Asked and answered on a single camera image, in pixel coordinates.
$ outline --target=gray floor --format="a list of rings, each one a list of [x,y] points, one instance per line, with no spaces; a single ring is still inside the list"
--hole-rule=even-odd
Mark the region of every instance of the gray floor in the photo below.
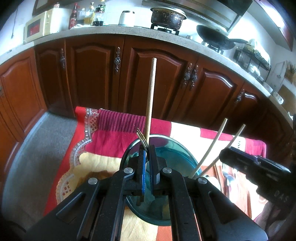
[[[2,213],[28,229],[42,216],[77,121],[45,113],[20,148],[5,184]]]

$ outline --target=screw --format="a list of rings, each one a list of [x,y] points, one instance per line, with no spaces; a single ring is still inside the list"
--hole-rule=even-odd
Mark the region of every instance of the screw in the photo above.
[[[96,179],[95,177],[92,177],[92,178],[89,179],[89,184],[90,185],[97,184],[97,182],[98,182],[98,179]]]
[[[126,174],[131,174],[132,172],[133,172],[133,169],[130,167],[127,167],[124,169],[124,173],[126,173]]]
[[[163,172],[168,174],[168,173],[171,173],[171,172],[172,172],[172,169],[169,168],[169,167],[165,167],[165,168],[163,169]]]
[[[200,177],[200,178],[198,179],[198,182],[199,182],[200,184],[206,184],[206,183],[207,183],[207,179],[206,179],[205,177]]]

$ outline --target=white microwave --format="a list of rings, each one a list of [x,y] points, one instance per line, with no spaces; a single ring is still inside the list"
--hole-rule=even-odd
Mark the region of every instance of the white microwave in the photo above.
[[[40,37],[67,30],[71,9],[53,8],[33,17],[25,25],[25,43]]]

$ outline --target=teal glass bowl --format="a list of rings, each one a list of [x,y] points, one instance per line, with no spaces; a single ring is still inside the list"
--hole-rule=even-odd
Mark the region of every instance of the teal glass bowl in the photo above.
[[[149,142],[150,145],[155,145],[156,155],[165,158],[168,167],[180,172],[184,177],[189,176],[198,164],[193,155],[182,144],[170,137],[152,134],[150,135]],[[121,170],[128,166],[130,158],[139,155],[140,144],[140,140],[136,139],[126,149],[120,163]],[[149,162],[147,162],[144,202],[142,202],[140,206],[137,206],[136,203],[138,197],[128,196],[127,205],[135,215],[145,222],[158,226],[170,226],[168,196],[152,195],[150,191],[149,172]],[[193,179],[196,179],[197,175],[200,173],[201,170],[195,174]]]

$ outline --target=countertop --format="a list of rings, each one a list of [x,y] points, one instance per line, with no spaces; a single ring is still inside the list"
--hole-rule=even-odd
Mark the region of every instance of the countertop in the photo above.
[[[262,92],[267,98],[269,98],[274,105],[279,109],[279,111],[283,114],[285,119],[289,122],[290,126],[292,127],[292,120],[289,117],[288,113],[285,111],[285,109],[275,100],[273,96],[270,95],[270,93],[249,73],[247,73],[245,70],[243,70],[239,65],[231,61],[229,58],[215,52],[214,50],[197,43],[193,40],[176,36],[173,34],[168,34],[165,32],[161,32],[158,30],[153,30],[149,28],[142,28],[142,27],[124,27],[124,26],[118,26],[118,25],[109,25],[109,26],[100,26],[100,27],[87,27],[87,28],[74,28],[70,30],[65,30],[59,33],[50,34],[47,36],[44,36],[42,38],[39,38],[33,42],[20,45],[14,49],[11,50],[9,53],[4,53],[0,56],[0,64],[7,61],[14,55],[29,49],[35,45],[42,44],[51,40],[65,38],[65,37],[71,37],[71,36],[77,36],[77,35],[85,35],[85,34],[126,34],[126,35],[134,35],[134,36],[141,36],[141,37],[147,37],[147,38],[153,38],[158,39],[162,41],[166,41],[169,43],[173,43],[188,49],[191,49],[195,52],[198,52],[200,54],[203,54],[220,64],[224,65],[225,67],[231,69],[232,71],[239,74],[242,78],[244,78],[246,81],[251,83],[253,86],[255,86],[260,92]]]

